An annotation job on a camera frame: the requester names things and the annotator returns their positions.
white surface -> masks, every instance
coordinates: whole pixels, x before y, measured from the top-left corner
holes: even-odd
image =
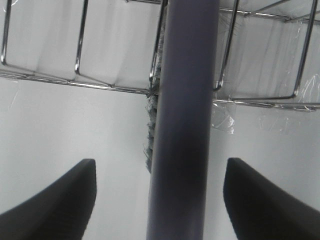
[[[1,96],[14,95],[7,80],[0,86]],[[21,82],[11,108],[0,111],[0,213],[93,158],[98,192],[83,239],[144,239],[146,103],[143,95]]]
[[[14,8],[20,2],[28,5],[21,0],[12,11],[19,11]],[[70,5],[69,9],[78,9],[67,2],[63,4]],[[83,71],[91,70],[113,81],[147,81],[144,76],[148,76],[151,63],[159,6],[125,4],[122,0],[91,2],[99,8],[99,14],[88,10],[88,24],[97,28],[87,29]],[[63,25],[61,31],[69,33],[65,42],[68,45],[76,41],[77,33],[62,20],[79,19],[80,15],[78,11],[73,17],[64,15],[60,3],[50,3],[56,5],[54,14],[48,13],[41,24],[50,26],[49,19],[59,13],[56,23]],[[25,7],[31,8],[34,16],[37,6]],[[31,21],[29,15],[30,12],[19,18]],[[38,43],[28,40],[27,30],[17,32],[24,38],[15,40],[29,41],[29,45],[19,47],[25,51],[21,58],[11,58],[45,70],[58,54],[46,52],[46,47],[55,44],[49,36],[56,31],[47,31],[48,41],[43,37]],[[63,42],[63,37],[64,34],[57,34],[59,41]],[[18,48],[11,50],[19,53]],[[53,61],[51,71],[72,76],[73,69],[66,67],[72,66],[75,51],[76,48],[70,52],[61,50],[65,57],[62,62]],[[0,79],[0,213],[38,193],[81,159],[94,158],[98,195],[83,239],[145,239],[150,180],[144,155],[148,134],[146,105],[142,95]],[[222,192],[230,157],[243,158],[278,186],[320,210],[320,112],[303,116],[281,112],[284,118],[290,116],[299,122],[287,133],[261,129],[259,119],[266,114],[275,113],[238,107],[234,135],[211,130],[205,240],[236,240]]]

gray pole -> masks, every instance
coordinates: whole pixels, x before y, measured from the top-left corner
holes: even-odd
[[[202,240],[219,0],[169,0],[147,240]]]

metal rod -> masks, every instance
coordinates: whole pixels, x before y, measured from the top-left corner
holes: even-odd
[[[147,4],[161,4],[161,0],[125,0],[128,2],[140,2],[140,3],[147,3]]]
[[[284,22],[285,22],[286,24],[292,23],[292,22],[295,22],[295,21],[298,21],[298,20],[307,18],[307,17],[309,17],[310,15],[311,15],[311,13],[306,14],[306,15],[303,15],[303,16],[298,16],[298,17],[295,17],[295,18],[290,18],[290,19],[288,19],[288,20],[286,20],[286,21],[284,21]]]
[[[169,1],[147,240],[203,239],[218,22],[218,0]]]
[[[156,71],[156,63],[157,63],[157,55],[159,50],[159,41],[160,41],[160,35],[161,35],[161,27],[162,22],[164,18],[165,13],[165,7],[168,5],[168,0],[162,0],[161,9],[160,9],[160,15],[158,20],[158,26],[156,31],[156,38],[155,38],[155,44],[153,49],[153,56],[152,56],[152,64],[151,64],[151,70],[150,70],[150,76],[149,76],[149,82],[150,82],[150,89],[152,89],[153,85],[153,77],[155,75]]]
[[[220,8],[220,12],[221,13],[226,13],[226,14],[232,14],[233,10],[229,9],[229,8]],[[249,14],[249,11],[242,11],[242,10],[238,10],[237,14],[241,15],[241,16],[245,16],[246,14]],[[261,19],[272,19],[272,20],[278,20],[278,21],[287,21],[290,20],[289,16],[286,15],[276,15],[276,14],[270,14],[270,13],[256,13],[255,15],[251,16],[252,18],[261,18]],[[303,18],[301,19],[301,22],[303,24],[308,24],[309,23],[309,19],[307,18]],[[315,25],[320,25],[320,21],[319,20],[314,20],[314,24]]]
[[[80,25],[80,32],[78,38],[78,46],[76,50],[76,57],[75,57],[75,65],[74,65],[74,72],[77,76],[90,79],[94,82],[99,84],[108,85],[110,88],[113,88],[114,85],[111,83],[96,79],[94,77],[88,76],[80,72],[80,63],[81,63],[81,56],[82,56],[82,47],[84,43],[84,36],[85,36],[85,27],[86,27],[86,20],[87,20],[87,11],[88,11],[88,4],[89,0],[83,0],[83,8],[82,8],[82,16],[81,16],[81,25]]]
[[[252,102],[252,101],[235,101],[226,99],[213,99],[213,104],[236,104],[239,106],[256,107],[256,108],[276,108],[281,110],[298,111],[298,112],[312,112],[320,109],[320,103],[277,103],[277,102]]]
[[[262,100],[289,100],[294,96],[271,96],[271,97],[231,97],[232,101],[262,101]]]
[[[21,74],[19,72],[13,73],[8,71],[0,70],[0,76],[15,79],[15,80],[27,80],[33,82],[41,82],[41,83],[50,83],[50,84],[58,84],[58,85],[66,85],[66,86],[75,86],[75,87],[83,87],[89,89],[100,89],[100,90],[110,90],[116,92],[124,92],[131,94],[141,94],[148,95],[150,91],[144,88],[134,88],[134,87],[118,87],[118,86],[108,86],[103,84],[92,84],[87,82],[76,82],[76,81],[63,81],[57,78],[49,78],[46,76],[35,76],[33,74]]]
[[[12,0],[7,0],[4,28],[3,28],[3,37],[2,37],[2,48],[1,48],[1,63],[4,66],[7,64],[6,57],[7,57],[8,37],[9,37],[11,5],[12,5]]]
[[[318,0],[313,0],[311,13],[310,13],[310,21],[309,21],[309,24],[307,27],[307,32],[306,32],[305,41],[304,41],[303,50],[302,50],[302,56],[301,56],[298,74],[297,74],[297,78],[296,78],[296,82],[295,82],[295,86],[294,86],[294,91],[293,91],[293,95],[292,95],[293,97],[296,97],[299,93],[299,88],[301,85],[302,77],[303,77],[305,66],[306,66],[306,60],[307,60],[307,56],[308,56],[308,50],[309,50],[310,40],[311,40],[311,36],[312,36],[312,30],[314,27],[314,21],[315,21],[316,14],[317,14],[317,6],[318,6]]]
[[[224,51],[224,56],[223,56],[223,61],[222,61],[220,78],[219,78],[219,81],[217,83],[216,88],[213,89],[214,92],[219,91],[223,87],[223,84],[224,84],[227,65],[228,65],[228,59],[229,59],[231,46],[232,46],[232,39],[233,39],[233,35],[234,35],[234,30],[235,30],[235,24],[236,24],[236,20],[237,20],[238,7],[239,7],[239,0],[234,0],[233,12],[232,12],[232,17],[231,17],[231,21],[230,21],[229,33],[228,33],[228,37],[226,40],[226,46],[225,46],[225,51]]]
[[[258,9],[258,10],[256,10],[256,11],[252,11],[252,12],[250,12],[250,13],[247,13],[247,14],[245,14],[244,16],[245,16],[245,17],[253,16],[253,15],[255,15],[255,14],[257,14],[257,13],[260,13],[260,12],[262,12],[262,11],[264,11],[264,10],[271,9],[271,8],[273,8],[273,7],[276,7],[276,6],[280,5],[280,4],[284,4],[284,3],[289,2],[289,1],[290,1],[290,0],[277,1],[277,2],[275,2],[275,3],[272,3],[272,4],[268,5],[268,6],[265,6],[265,7],[263,7],[263,8],[260,8],[260,9]]]
[[[55,76],[55,75],[48,74],[48,73],[34,71],[34,70],[31,70],[31,69],[28,69],[28,68],[25,68],[25,67],[16,66],[16,65],[13,65],[13,64],[9,64],[9,63],[6,63],[5,66],[9,67],[9,68],[12,68],[12,69],[16,69],[16,70],[21,70],[21,71],[25,71],[25,72],[31,72],[31,73],[28,73],[28,74],[29,75],[33,75],[33,76],[37,76],[37,75],[39,75],[39,76],[47,76],[49,78],[54,78],[54,79],[57,79],[59,81],[65,81],[65,82],[70,82],[70,81],[74,80],[74,79],[67,79],[67,78]]]
[[[80,32],[79,32],[79,38],[78,38],[78,46],[76,49],[75,66],[74,66],[74,71],[77,75],[80,75],[80,62],[81,62],[82,45],[84,42],[87,10],[88,10],[88,0],[84,0],[83,8],[82,8]]]

black rubber pad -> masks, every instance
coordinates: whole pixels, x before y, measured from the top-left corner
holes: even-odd
[[[228,160],[223,197],[239,240],[320,240],[320,213],[241,159]]]
[[[0,239],[81,240],[96,194],[95,160],[84,159],[40,193],[0,215]]]

metal wire rack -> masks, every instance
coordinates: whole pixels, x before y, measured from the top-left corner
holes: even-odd
[[[76,51],[75,64],[74,64],[75,77],[71,79],[58,77],[58,76],[47,74],[44,72],[34,71],[32,69],[27,69],[27,68],[10,64],[7,62],[7,51],[8,51],[7,46],[8,46],[8,36],[9,36],[9,30],[10,30],[11,7],[12,7],[12,0],[7,0],[5,19],[4,19],[2,48],[1,48],[1,64],[5,67],[5,69],[0,69],[0,76],[9,78],[9,79],[16,79],[16,80],[29,80],[29,81],[53,83],[53,84],[60,84],[60,85],[69,85],[69,86],[78,86],[78,87],[85,87],[85,88],[94,88],[94,89],[150,95],[151,88],[152,88],[151,85],[153,82],[152,79],[155,74],[155,66],[156,66],[158,45],[159,45],[159,39],[160,39],[161,22],[164,15],[164,9],[168,4],[168,0],[162,0],[162,1],[161,0],[125,0],[125,1],[161,5],[159,24],[158,24],[157,35],[155,39],[151,70],[149,75],[150,88],[134,88],[134,87],[116,86],[115,84],[111,84],[103,81],[103,79],[97,79],[95,77],[83,74],[81,72],[82,47],[83,47],[83,40],[84,40],[84,34],[85,34],[89,0],[83,0],[80,31],[78,36],[77,51]],[[216,81],[215,88],[213,89],[213,91],[217,93],[224,87],[227,65],[230,60],[231,46],[233,43],[236,19],[237,19],[237,16],[242,16],[245,18],[251,17],[251,18],[264,18],[269,20],[277,20],[283,23],[292,23],[292,22],[300,21],[307,25],[307,31],[304,39],[303,50],[302,50],[301,58],[299,61],[298,72],[295,79],[294,90],[292,94],[289,94],[286,96],[272,96],[272,97],[239,97],[239,98],[215,97],[213,99],[214,103],[233,103],[237,105],[244,105],[244,106],[251,106],[251,107],[278,108],[278,109],[284,109],[284,110],[306,111],[306,112],[316,111],[320,109],[320,102],[297,102],[297,103],[283,102],[283,100],[295,99],[299,93],[301,82],[302,82],[302,76],[306,66],[306,59],[308,55],[313,27],[314,25],[320,25],[320,21],[316,20],[316,14],[320,13],[320,11],[317,11],[318,0],[312,0],[312,6],[309,14],[304,14],[298,17],[291,18],[288,15],[264,13],[265,10],[272,9],[278,5],[284,4],[289,1],[291,0],[279,0],[277,2],[274,2],[270,5],[267,5],[265,7],[262,7],[254,11],[244,11],[244,10],[239,10],[240,0],[234,0],[233,8],[220,8],[221,13],[230,14],[231,18],[230,18],[230,26],[228,30],[226,46],[225,46],[223,60],[222,60],[220,77]],[[78,78],[82,78],[84,79],[84,81],[77,81]]]

